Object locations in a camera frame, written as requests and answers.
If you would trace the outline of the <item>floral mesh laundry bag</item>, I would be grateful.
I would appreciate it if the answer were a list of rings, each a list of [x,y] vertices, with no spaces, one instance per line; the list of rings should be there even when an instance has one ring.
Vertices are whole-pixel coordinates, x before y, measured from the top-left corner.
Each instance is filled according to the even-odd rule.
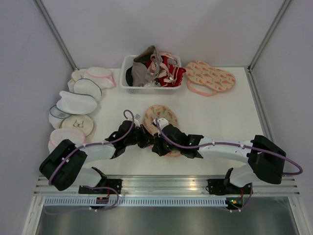
[[[164,105],[152,105],[146,110],[142,121],[143,127],[152,136],[152,144],[149,145],[149,148],[159,156],[180,156],[180,152],[173,149],[163,136],[158,133],[158,128],[154,125],[155,119],[158,119],[158,121],[165,119],[173,127],[179,128],[178,117],[170,108]]]

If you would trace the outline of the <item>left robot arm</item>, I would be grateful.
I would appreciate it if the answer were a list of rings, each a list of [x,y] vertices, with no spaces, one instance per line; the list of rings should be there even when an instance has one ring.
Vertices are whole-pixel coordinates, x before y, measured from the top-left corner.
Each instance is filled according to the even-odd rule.
[[[76,146],[69,139],[61,141],[41,163],[39,171],[48,183],[58,191],[69,188],[73,183],[87,185],[97,194],[107,188],[105,175],[97,168],[84,165],[98,160],[111,160],[122,155],[126,147],[137,145],[146,148],[154,143],[154,136],[143,126],[125,120],[118,130],[101,142]]]

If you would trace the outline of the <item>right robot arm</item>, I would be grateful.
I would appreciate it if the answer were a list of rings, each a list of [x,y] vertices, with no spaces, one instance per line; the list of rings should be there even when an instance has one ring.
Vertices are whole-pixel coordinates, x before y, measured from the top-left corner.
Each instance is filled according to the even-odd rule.
[[[159,156],[178,152],[189,158],[221,158],[243,163],[228,169],[222,179],[209,179],[213,195],[248,194],[250,184],[263,181],[272,185],[282,182],[285,152],[262,135],[251,141],[225,142],[202,135],[186,135],[169,124],[154,135],[152,151]]]

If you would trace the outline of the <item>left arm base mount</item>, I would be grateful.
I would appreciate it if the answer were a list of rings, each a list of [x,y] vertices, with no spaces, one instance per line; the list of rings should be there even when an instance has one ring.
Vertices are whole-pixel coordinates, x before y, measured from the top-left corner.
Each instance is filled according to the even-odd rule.
[[[83,186],[79,187],[78,193],[79,194],[108,194],[108,193],[114,193],[111,189],[112,188],[118,192],[118,194],[121,193],[122,190],[122,179],[107,179],[106,181],[101,181],[96,188],[101,189],[90,189]]]

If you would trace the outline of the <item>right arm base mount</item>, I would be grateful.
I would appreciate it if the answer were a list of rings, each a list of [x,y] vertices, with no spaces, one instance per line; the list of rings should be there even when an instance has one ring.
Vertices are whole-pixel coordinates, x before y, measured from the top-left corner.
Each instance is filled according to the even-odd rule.
[[[245,195],[250,194],[251,185],[247,184],[240,188],[230,183],[224,184],[224,179],[208,179],[205,188],[210,195],[224,196],[224,195]]]

